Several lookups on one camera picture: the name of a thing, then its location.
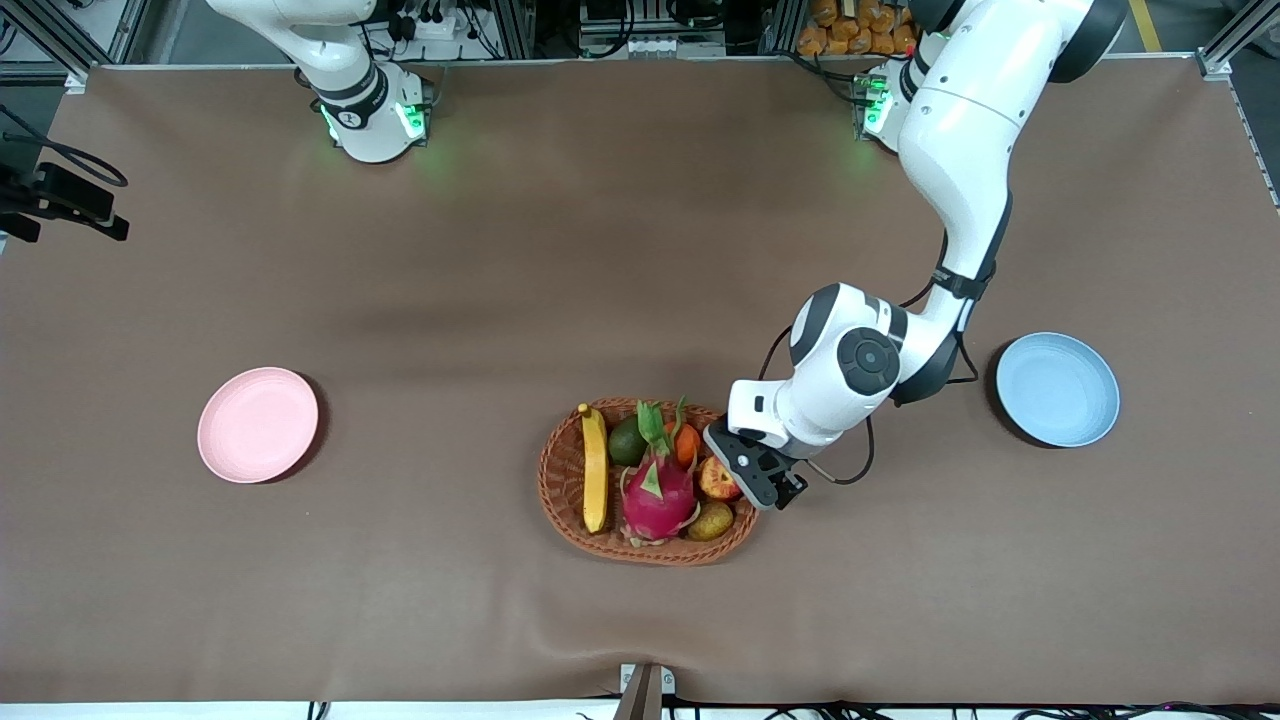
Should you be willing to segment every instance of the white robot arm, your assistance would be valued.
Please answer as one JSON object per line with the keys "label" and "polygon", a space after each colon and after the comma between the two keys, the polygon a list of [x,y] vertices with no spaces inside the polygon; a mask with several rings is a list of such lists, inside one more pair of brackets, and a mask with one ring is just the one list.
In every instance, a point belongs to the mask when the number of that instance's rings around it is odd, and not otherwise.
{"label": "white robot arm", "polygon": [[805,489],[792,473],[886,398],[942,389],[959,333],[996,268],[1012,208],[1009,158],[1044,85],[1084,74],[1119,35],[1123,0],[913,0],[925,36],[873,74],[864,131],[899,154],[945,227],[924,310],[836,283],[792,325],[786,380],[737,380],[708,447],[758,507]]}
{"label": "white robot arm", "polygon": [[425,141],[422,79],[394,63],[375,63],[349,27],[372,14],[375,0],[207,1],[297,63],[334,142],[356,160],[385,163]]}

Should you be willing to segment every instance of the plate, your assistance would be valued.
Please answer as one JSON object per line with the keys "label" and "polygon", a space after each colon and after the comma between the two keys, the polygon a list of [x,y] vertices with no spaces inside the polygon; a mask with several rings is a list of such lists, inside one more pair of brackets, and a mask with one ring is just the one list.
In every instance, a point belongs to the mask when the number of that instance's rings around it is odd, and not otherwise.
{"label": "plate", "polygon": [[1014,341],[996,365],[996,393],[1019,428],[1057,447],[1097,442],[1120,416],[1120,386],[1106,360],[1060,333]]}
{"label": "plate", "polygon": [[196,445],[215,475],[261,483],[306,455],[320,423],[315,391],[283,368],[257,368],[227,380],[200,415]]}

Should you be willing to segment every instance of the avocado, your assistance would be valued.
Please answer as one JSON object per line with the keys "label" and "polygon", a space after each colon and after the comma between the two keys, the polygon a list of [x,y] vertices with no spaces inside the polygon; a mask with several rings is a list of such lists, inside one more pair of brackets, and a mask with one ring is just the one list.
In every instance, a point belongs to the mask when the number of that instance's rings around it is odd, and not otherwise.
{"label": "avocado", "polygon": [[609,460],[614,465],[635,468],[648,448],[649,443],[640,434],[640,419],[635,415],[628,415],[609,433]]}

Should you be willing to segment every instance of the pink plate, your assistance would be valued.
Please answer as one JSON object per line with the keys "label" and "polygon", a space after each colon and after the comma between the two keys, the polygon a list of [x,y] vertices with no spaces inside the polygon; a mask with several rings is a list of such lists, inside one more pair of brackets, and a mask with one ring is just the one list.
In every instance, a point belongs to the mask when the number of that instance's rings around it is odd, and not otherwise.
{"label": "pink plate", "polygon": [[297,373],[257,368],[236,375],[209,398],[196,445],[215,475],[261,483],[284,474],[311,446],[320,421],[316,395]]}

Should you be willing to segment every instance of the pile of bread rolls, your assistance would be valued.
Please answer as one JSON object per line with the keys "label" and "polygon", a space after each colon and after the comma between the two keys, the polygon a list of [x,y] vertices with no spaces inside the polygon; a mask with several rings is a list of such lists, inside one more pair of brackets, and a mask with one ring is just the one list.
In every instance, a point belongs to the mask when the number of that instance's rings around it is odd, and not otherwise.
{"label": "pile of bread rolls", "polygon": [[[846,10],[852,9],[852,3]],[[796,53],[813,55],[906,55],[920,37],[911,10],[879,0],[856,0],[856,17],[841,12],[838,0],[813,0],[813,22],[801,32]]]}

